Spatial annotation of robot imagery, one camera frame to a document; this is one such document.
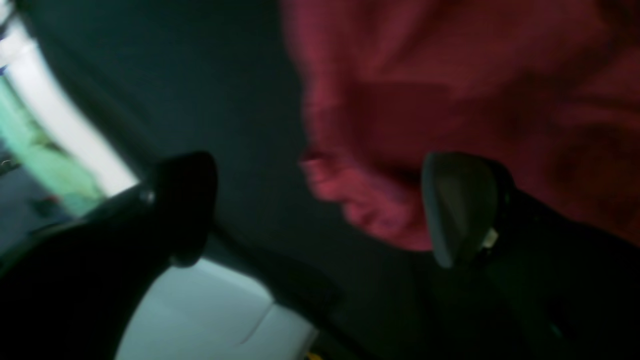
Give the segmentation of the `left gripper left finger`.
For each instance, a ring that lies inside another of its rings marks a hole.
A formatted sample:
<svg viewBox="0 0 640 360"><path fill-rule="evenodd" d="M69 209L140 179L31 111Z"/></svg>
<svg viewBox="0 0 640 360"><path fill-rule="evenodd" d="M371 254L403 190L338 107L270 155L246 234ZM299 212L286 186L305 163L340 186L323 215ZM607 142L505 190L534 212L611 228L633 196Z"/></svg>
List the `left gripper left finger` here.
<svg viewBox="0 0 640 360"><path fill-rule="evenodd" d="M1 255L3 360L113 360L147 290L202 256L217 198L214 157L160 162L139 184Z"/></svg>

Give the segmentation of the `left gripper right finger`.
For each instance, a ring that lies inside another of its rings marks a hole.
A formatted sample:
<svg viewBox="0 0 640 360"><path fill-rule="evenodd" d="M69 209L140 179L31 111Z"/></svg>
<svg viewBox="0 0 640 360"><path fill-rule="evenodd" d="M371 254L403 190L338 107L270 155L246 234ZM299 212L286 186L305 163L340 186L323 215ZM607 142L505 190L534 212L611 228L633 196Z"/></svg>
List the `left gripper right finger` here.
<svg viewBox="0 0 640 360"><path fill-rule="evenodd" d="M478 276L510 321L486 339L527 360L639 358L639 248L567 219L499 162L426 155L422 203L435 262Z"/></svg>

